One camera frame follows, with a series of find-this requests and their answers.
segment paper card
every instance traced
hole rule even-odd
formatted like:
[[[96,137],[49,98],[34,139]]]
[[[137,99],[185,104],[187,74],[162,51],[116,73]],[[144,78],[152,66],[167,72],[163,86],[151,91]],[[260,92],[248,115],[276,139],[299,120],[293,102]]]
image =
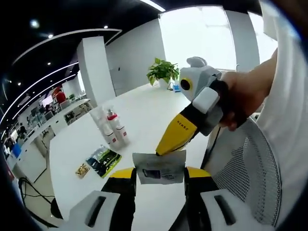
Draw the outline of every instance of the paper card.
[[[182,183],[186,161],[186,150],[164,156],[133,153],[133,162],[141,184]]]

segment white table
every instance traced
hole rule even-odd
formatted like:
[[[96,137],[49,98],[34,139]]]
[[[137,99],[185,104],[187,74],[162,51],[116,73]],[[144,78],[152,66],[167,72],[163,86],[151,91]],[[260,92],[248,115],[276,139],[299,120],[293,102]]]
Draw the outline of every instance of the white table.
[[[126,126],[130,144],[117,151],[121,161],[111,171],[133,167],[132,153],[155,153],[169,122],[189,101],[183,94],[154,88],[136,88],[104,105],[113,105]],[[208,137],[198,134],[187,146],[186,166],[200,167]],[[83,179],[75,175],[100,145],[107,145],[90,114],[61,131],[51,141],[50,168],[54,194],[64,220],[70,209],[93,190],[101,190],[108,177],[100,178],[91,169]],[[141,185],[137,177],[136,212],[132,230],[167,231],[185,203],[184,183]]]
[[[23,174],[33,183],[47,167],[46,159],[42,156],[41,151],[35,144],[35,139],[49,126],[51,126],[53,132],[57,135],[62,129],[67,127],[64,116],[89,101],[89,99],[79,100],[54,115],[40,127],[35,128],[35,132],[31,134],[27,141],[21,146],[21,153],[18,158],[15,158],[13,155],[9,156],[7,163],[11,170],[13,170],[17,164]]]

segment plant pot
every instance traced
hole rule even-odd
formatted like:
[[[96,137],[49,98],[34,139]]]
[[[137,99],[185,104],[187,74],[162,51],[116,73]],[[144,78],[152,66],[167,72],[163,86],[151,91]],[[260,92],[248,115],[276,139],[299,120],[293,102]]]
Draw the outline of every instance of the plant pot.
[[[162,78],[158,80],[159,86],[161,88],[167,89],[168,88],[168,83],[166,83]]]

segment bright window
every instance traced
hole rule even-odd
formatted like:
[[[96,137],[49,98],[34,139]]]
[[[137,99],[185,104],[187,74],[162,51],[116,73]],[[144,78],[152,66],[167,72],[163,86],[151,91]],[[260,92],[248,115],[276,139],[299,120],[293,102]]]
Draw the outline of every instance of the bright window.
[[[260,15],[251,12],[248,12],[248,14],[257,37],[260,63],[263,63],[273,55],[278,47],[278,43],[276,40],[264,34],[263,19]]]
[[[83,81],[82,81],[82,77],[81,77],[81,72],[80,71],[78,71],[77,77],[78,77],[78,83],[80,85],[81,92],[86,92],[85,86],[83,85]]]
[[[228,19],[222,7],[203,6],[160,15],[166,59],[189,66],[187,58],[200,56],[216,69],[235,70],[236,56]]]

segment white cabinet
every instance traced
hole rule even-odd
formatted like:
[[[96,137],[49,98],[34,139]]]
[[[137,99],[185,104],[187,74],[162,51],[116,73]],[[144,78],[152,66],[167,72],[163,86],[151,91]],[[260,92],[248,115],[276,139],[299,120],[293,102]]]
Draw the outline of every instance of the white cabinet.
[[[55,115],[55,119],[51,123],[51,128],[52,128],[54,134],[57,135],[65,127],[67,127],[67,123],[64,119],[64,116],[63,115],[61,115],[61,116]]]
[[[34,183],[36,179],[46,170],[46,159],[42,156],[34,143],[20,154],[17,165],[25,176]]]

